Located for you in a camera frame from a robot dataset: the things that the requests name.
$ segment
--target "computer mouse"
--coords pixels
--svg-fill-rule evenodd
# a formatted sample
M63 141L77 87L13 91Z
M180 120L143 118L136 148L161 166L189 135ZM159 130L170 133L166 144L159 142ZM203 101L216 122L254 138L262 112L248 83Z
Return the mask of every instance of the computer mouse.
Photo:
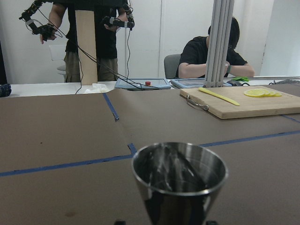
M232 86L242 86L242 84L235 80L229 80L227 83L231 84Z

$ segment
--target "chair backrest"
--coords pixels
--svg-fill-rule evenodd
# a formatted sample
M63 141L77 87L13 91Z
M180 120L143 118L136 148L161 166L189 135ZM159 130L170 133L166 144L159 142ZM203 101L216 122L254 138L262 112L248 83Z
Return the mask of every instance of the chair backrest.
M173 79L176 76L177 67L179 65L180 54L167 55L164 60L165 77Z
M66 45L49 45L52 61L63 60L66 55Z

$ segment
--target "yellow knife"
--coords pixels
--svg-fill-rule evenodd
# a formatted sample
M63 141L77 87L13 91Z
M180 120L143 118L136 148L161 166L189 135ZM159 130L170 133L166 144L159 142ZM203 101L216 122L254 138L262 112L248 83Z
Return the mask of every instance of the yellow knife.
M223 100L225 100L225 101L227 101L227 102L230 102L231 104L234 104L234 105L237 105L237 106L240 105L238 102L232 100L231 98L225 97L225 96L223 96L223 95L219 95L219 94L217 94L217 93L215 93L215 92L213 92L213 91L211 91L211 90L208 90L208 89L205 89L205 88L199 88L199 91L202 91L202 92L205 92L205 93L207 93L207 94L216 96L216 97L218 97L218 98L220 98L220 99L223 99Z

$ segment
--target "cup rim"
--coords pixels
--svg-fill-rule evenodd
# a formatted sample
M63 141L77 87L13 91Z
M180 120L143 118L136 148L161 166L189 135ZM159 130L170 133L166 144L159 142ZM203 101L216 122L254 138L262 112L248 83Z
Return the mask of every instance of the cup rim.
M224 177L222 178L222 180L214 185L213 187L210 187L210 188L207 188L207 189L204 189L204 190L201 190L201 191L197 191L197 192L172 192L172 191L166 191L166 190L162 190L162 189L159 189L157 187L152 187L150 186L148 183L146 183L135 171L135 168L134 168L134 160L138 157L139 153L150 147L150 146L156 146L156 145L159 145L159 144L166 144L166 143L177 143L177 144L185 144L185 145L191 145L191 146L195 146L195 147L198 147L198 148L202 148L204 149L205 151L208 151L209 153L215 155L224 165L224 168L225 168L225 175ZM132 157L132 160L131 160L131 168L132 168L132 172L135 176L135 178L141 183L143 184L145 187L153 190L153 191L157 191L161 194L166 194L166 195L174 195L174 196L201 196L201 195L207 195L209 193L212 193L216 190L218 190L219 188L221 188L223 186L223 184L226 182L226 180L228 179L228 176L229 176L229 171L228 171L228 167L226 165L226 163L224 162L224 160L218 155L216 154L215 152L209 150L208 148L205 148L205 147L201 147L199 145L194 145L194 144L191 144L191 143L183 143L183 142L157 142L157 143L153 143L153 144L150 144L150 145L147 145L147 146L144 146L142 148L140 148L135 154L134 156Z

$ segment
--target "black vertical post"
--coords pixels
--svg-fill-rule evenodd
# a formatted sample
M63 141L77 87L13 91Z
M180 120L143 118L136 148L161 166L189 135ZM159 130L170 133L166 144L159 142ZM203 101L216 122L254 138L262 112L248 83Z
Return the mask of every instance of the black vertical post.
M1 42L0 42L0 84L6 84L8 81L6 79L6 73L4 68L4 60L2 55L1 49Z

